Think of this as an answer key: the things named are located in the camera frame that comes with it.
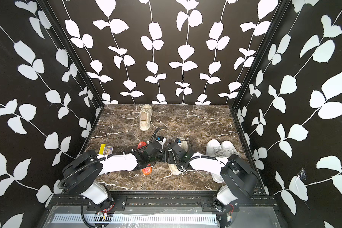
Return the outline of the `beige sneaker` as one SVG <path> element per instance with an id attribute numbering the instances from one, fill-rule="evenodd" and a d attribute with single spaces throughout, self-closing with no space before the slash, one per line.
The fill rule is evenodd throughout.
<path id="1" fill-rule="evenodd" d="M 152 113 L 153 109 L 149 104 L 142 106 L 139 114 L 139 128 L 141 131 L 150 129 Z"/>
<path id="2" fill-rule="evenodd" d="M 175 142 L 186 152 L 188 151 L 188 143 L 186 141 L 185 138 L 179 136 L 175 139 Z M 174 156 L 172 154 L 172 152 L 169 152 L 169 158 L 168 158 L 168 167 L 169 170 L 171 171 L 172 175 L 180 175 L 181 171 L 178 170 L 175 160 L 174 160 Z"/>

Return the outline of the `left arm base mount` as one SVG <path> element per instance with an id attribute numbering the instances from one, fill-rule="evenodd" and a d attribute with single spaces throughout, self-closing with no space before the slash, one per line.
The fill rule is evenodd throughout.
<path id="1" fill-rule="evenodd" d="M 124 211 L 127 197 L 125 195 L 119 194 L 108 194 L 109 197 L 100 204 L 95 204 L 94 202 L 90 201 L 87 204 L 87 211 L 94 211 L 94 212 L 114 212 L 114 211 Z"/>

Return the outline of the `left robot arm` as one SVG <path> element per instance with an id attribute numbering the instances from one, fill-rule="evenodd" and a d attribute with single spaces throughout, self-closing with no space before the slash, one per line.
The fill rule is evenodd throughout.
<path id="1" fill-rule="evenodd" d="M 97 154 L 89 150 L 63 169 L 63 179 L 58 188 L 69 195 L 81 195 L 94 204 L 110 204 L 113 200 L 108 190 L 96 179 L 103 174 L 118 171 L 137 171 L 161 159 L 166 160 L 163 146 L 166 138 L 156 136 L 145 146 L 128 153 Z"/>

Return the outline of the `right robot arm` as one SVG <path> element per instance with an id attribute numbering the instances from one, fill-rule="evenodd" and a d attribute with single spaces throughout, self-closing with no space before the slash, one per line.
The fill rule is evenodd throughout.
<path id="1" fill-rule="evenodd" d="M 207 154 L 185 151 L 178 139 L 167 145 L 172 161 L 180 172 L 189 170 L 204 171 L 212 174 L 214 181 L 225 183 L 215 198 L 216 204 L 230 205 L 238 199 L 250 199 L 258 183 L 257 173 L 236 154 L 224 155 L 226 148 L 216 140 L 207 143 Z"/>

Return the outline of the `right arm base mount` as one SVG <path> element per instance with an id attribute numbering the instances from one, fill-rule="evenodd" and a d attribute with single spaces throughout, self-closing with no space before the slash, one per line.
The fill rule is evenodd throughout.
<path id="1" fill-rule="evenodd" d="M 201 207 L 202 211 L 216 212 L 216 213 L 235 213 L 239 212 L 239 204 L 237 202 L 230 202 L 224 205 L 221 201 L 216 198 L 216 194 L 213 196 L 202 196 L 197 205 Z"/>

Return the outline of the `red insole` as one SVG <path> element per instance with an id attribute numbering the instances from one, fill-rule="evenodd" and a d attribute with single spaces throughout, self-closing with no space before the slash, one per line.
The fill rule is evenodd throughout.
<path id="1" fill-rule="evenodd" d="M 138 149 L 146 146 L 146 142 L 140 142 L 137 146 Z M 152 173 L 152 167 L 150 164 L 148 164 L 145 168 L 142 169 L 143 175 L 149 175 Z"/>

